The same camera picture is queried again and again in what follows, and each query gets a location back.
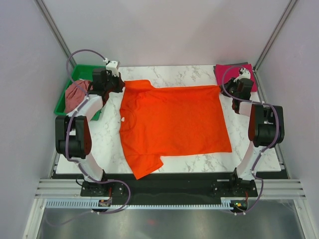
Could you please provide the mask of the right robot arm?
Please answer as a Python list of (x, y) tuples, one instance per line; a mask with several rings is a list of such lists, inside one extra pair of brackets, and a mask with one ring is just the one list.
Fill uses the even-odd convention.
[(249, 118), (249, 146), (228, 183), (228, 190), (234, 196), (257, 196), (255, 180), (261, 158), (285, 136), (283, 108), (250, 100), (252, 87), (251, 74), (244, 68), (239, 76), (220, 86), (221, 93), (232, 99), (233, 111)]

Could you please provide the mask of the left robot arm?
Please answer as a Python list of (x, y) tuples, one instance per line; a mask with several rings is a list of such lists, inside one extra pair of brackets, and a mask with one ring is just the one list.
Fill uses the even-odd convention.
[(89, 121), (101, 110), (110, 93), (121, 93), (125, 86), (118, 69), (96, 68), (92, 81), (84, 91), (84, 99), (74, 110), (55, 119), (55, 148), (67, 161), (77, 165), (84, 178), (93, 182), (92, 190), (99, 196), (109, 192), (105, 171), (96, 162), (92, 150)]

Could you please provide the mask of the orange t shirt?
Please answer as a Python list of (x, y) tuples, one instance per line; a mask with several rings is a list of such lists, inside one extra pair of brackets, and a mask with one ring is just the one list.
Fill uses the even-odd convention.
[(163, 166), (163, 156), (232, 151), (217, 85), (155, 88), (127, 81), (120, 107), (124, 157), (136, 179)]

